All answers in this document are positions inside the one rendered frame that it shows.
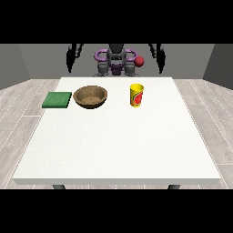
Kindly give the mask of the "green square pad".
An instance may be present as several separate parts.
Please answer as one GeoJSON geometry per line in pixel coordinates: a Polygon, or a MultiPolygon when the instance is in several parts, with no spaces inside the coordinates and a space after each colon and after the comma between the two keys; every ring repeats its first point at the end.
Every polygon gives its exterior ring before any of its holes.
{"type": "Polygon", "coordinates": [[[48,92],[42,108],[67,108],[71,96],[71,92],[48,92]]]}

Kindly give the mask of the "brown wooden bowl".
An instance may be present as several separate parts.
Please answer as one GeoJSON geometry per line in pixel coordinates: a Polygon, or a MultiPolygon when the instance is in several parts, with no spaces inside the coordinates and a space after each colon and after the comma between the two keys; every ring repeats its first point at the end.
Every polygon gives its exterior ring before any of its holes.
{"type": "Polygon", "coordinates": [[[82,86],[73,94],[75,102],[85,109],[102,106],[107,99],[107,91],[102,86],[82,86]]]}

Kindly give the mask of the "yellow cup with melon print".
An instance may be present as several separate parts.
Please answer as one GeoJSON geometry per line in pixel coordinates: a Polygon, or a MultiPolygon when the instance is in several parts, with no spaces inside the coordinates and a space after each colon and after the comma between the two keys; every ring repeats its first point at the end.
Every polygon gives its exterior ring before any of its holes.
{"type": "Polygon", "coordinates": [[[144,92],[144,87],[141,84],[132,84],[130,86],[130,105],[132,107],[139,107],[144,92]]]}

